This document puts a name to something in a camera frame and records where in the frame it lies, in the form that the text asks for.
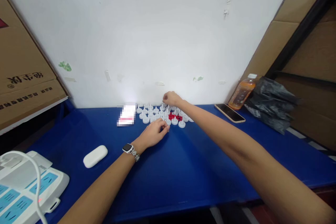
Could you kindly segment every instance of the left hand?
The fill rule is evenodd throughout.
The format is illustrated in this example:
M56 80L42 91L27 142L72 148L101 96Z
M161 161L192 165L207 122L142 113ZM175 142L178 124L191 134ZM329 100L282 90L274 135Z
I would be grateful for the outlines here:
M148 147L156 145L169 132L170 126L162 118L149 124L141 135L132 142L137 153L141 154Z

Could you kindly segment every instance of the blue tabletop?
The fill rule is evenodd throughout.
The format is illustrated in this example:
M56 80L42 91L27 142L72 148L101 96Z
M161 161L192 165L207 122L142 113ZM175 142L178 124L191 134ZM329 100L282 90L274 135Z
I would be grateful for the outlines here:
M199 107L231 123L214 105ZM147 126L136 116L133 126L117 127L121 108L90 108L72 111L29 149L37 151L52 167L70 177L61 203L46 214L57 223L81 194L122 153L126 143L137 138ZM239 113L246 122L234 124L259 142L276 160L309 187L336 183L332 159L289 132L274 131L246 110ZM83 158L105 145L107 156L87 169ZM169 133L147 149L123 183L106 221L162 214L211 206L229 201L259 198L239 168L195 124L185 128L171 125Z

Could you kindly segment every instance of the white cable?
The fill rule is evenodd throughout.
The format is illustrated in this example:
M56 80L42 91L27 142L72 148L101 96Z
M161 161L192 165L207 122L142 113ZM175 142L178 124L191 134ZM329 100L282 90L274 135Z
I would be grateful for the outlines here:
M34 159L32 159L30 156L28 156L27 154L23 153L23 152L19 152L16 150L12 150L9 152L6 152L4 155L6 154L19 154L25 158L27 158L30 162L32 162L32 164L34 165L36 174L37 174L37 189L36 189L36 195L35 195L35 203L36 203L36 212L38 214L38 216L40 217L41 221L43 224L48 224L46 218L44 217L44 214L41 211L40 205L39 205L39 194L40 194L40 187L41 187L41 175L40 175L40 169L39 166L37 165L36 161Z

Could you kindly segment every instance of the forearm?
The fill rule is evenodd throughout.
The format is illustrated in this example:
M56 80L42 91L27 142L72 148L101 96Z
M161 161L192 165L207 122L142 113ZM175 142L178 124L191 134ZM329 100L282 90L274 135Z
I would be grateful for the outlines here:
M137 144L132 144L138 153L144 151ZM82 194L59 224L102 223L134 163L133 155L122 153Z
M336 220L331 207L253 138L187 101L181 100L177 106L236 163L284 223L333 223Z
M252 162L264 148L249 135L230 123L195 105L181 100L178 107L224 151L234 162Z

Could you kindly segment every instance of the wrist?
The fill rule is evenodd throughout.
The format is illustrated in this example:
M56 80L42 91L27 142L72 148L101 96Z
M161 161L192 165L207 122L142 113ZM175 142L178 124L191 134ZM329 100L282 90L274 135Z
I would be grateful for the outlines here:
M176 103L176 107L178 107L179 109L183 110L183 105L186 103L186 100L178 100Z
M131 143L131 145L133 145L135 151L136 151L139 155L141 155L141 154L147 149L147 146L146 146L144 143L142 143L142 142L143 142L143 141L141 141L140 138L137 138L137 139L135 139L135 140Z

